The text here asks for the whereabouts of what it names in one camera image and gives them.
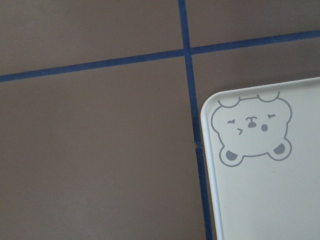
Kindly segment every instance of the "blue line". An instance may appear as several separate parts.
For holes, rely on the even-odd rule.
[[[181,23],[182,41],[183,41],[183,49],[184,49],[184,60],[185,60],[186,77],[187,77],[187,83],[188,83],[189,100],[190,100],[190,108],[191,108],[193,138],[196,144],[195,153],[196,153],[198,175],[199,175],[199,182],[200,182],[205,236],[206,236],[206,240],[212,240],[213,234],[212,234],[212,227],[211,227],[209,198],[208,198],[208,190],[207,190],[206,169],[205,169],[204,154],[203,154],[202,143],[201,143],[201,131],[200,131],[200,123],[199,123],[194,68],[193,68],[192,55],[190,50],[190,38],[189,38],[186,2],[185,0],[178,0],[178,4],[179,4],[179,11],[180,11],[180,23]]]
[[[246,47],[252,47],[252,46],[276,44],[276,43],[290,42],[290,41],[303,40],[303,39],[312,39],[312,38],[318,38],[318,37],[320,37],[320,30],[304,31],[304,32],[290,33],[290,34],[277,35],[277,36],[268,36],[268,37],[261,37],[261,38],[255,38],[255,39],[219,43],[219,44],[206,45],[206,46],[197,46],[197,47],[191,48],[191,54],[192,55],[204,54],[204,53],[218,52],[223,50],[240,49],[240,48],[246,48]]]
[[[160,59],[169,59],[169,58],[182,57],[182,56],[184,56],[184,50],[179,49],[179,50],[163,51],[163,52],[122,57],[122,58],[103,60],[103,61],[87,62],[87,63],[81,63],[81,64],[75,64],[75,65],[68,65],[68,66],[59,66],[59,67],[53,67],[53,68],[47,68],[47,69],[41,69],[41,70],[2,75],[0,76],[0,83],[19,80],[19,79],[36,78],[36,77],[43,77],[43,76],[55,75],[55,74],[65,74],[65,73],[71,73],[71,72],[77,72],[77,71],[99,69],[99,68],[105,68],[105,67],[141,63],[141,62],[154,61],[154,60],[160,60]]]

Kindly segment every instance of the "gray line drawing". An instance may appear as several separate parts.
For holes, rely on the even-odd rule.
[[[219,107],[211,116],[211,127],[218,134],[222,148],[221,162],[236,167],[245,157],[268,154],[275,161],[286,159],[292,151],[287,139],[288,125],[292,118],[289,103],[280,98],[272,100],[259,95],[238,98],[235,105]]]

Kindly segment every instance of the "gray inner ear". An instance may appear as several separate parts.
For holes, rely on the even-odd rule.
[[[230,160],[230,161],[234,161],[234,160],[236,160],[237,157],[238,157],[237,154],[235,154],[235,153],[233,153],[232,151],[229,151],[229,150],[225,153],[225,156],[226,156],[226,158],[227,158],[228,160]]]
[[[286,150],[285,145],[283,145],[282,143],[279,144],[279,146],[277,146],[273,151],[275,154],[283,154]]]

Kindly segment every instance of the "gray outline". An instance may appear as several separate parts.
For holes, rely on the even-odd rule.
[[[222,144],[222,148],[221,148],[221,150],[220,150],[220,152],[219,152],[219,158],[220,158],[220,161],[221,161],[224,165],[226,165],[226,166],[228,166],[228,167],[236,167],[236,166],[239,166],[239,165],[243,162],[243,160],[244,160],[245,157],[255,158],[255,157],[260,157],[260,156],[263,156],[263,155],[266,155],[266,154],[268,154],[268,156],[269,156],[272,160],[274,160],[274,161],[282,161],[282,160],[285,160],[287,157],[290,156],[290,154],[291,154],[291,152],[292,152],[292,144],[291,144],[291,142],[287,139],[287,133],[288,133],[289,122],[290,122],[291,119],[292,119],[292,108],[291,108],[290,104],[289,104],[286,100],[284,100],[283,98],[280,98],[279,96],[280,96],[280,91],[278,91],[277,96],[276,96],[274,99],[272,99],[272,100],[263,100],[263,99],[260,98],[259,94],[257,94],[257,95],[254,96],[254,97],[248,97],[248,98],[240,98],[240,97],[239,97],[237,103],[234,104],[234,105],[232,105],[232,106],[224,106],[223,104],[221,104],[220,100],[218,100],[218,103],[219,103],[220,106],[219,106],[216,110],[214,110],[214,112],[213,112],[212,115],[211,115],[211,120],[210,120],[210,121],[211,121],[211,127],[212,127],[212,129],[218,134],[219,141],[220,141],[220,143]],[[235,106],[237,106],[237,105],[240,103],[240,101],[250,100],[250,99],[259,99],[260,101],[262,101],[262,102],[264,102],[264,103],[271,103],[271,102],[279,99],[279,100],[285,102],[285,103],[288,105],[289,110],[290,110],[290,118],[289,118],[289,120],[286,122],[286,129],[285,129],[285,134],[284,134],[283,139],[286,140],[286,141],[289,143],[289,145],[290,145],[290,151],[289,151],[288,155],[287,155],[286,157],[282,158],[282,159],[275,159],[275,158],[273,158],[273,157],[270,155],[269,152],[265,152],[265,153],[258,154],[258,155],[243,155],[242,158],[241,158],[241,161],[240,161],[238,164],[236,164],[236,165],[228,165],[228,164],[226,164],[226,163],[222,160],[222,158],[221,158],[221,152],[222,152],[222,150],[225,148],[225,145],[224,145],[224,143],[222,142],[222,140],[221,140],[221,138],[220,138],[220,133],[214,128],[214,125],[213,125],[213,117],[214,117],[214,114],[215,114],[220,108],[227,108],[227,109],[234,108]]]

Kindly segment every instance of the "white surface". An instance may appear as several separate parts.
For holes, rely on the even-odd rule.
[[[320,239],[319,77],[214,94],[201,124],[219,240]],[[277,158],[286,139],[292,149]],[[224,145],[241,156],[234,166]]]

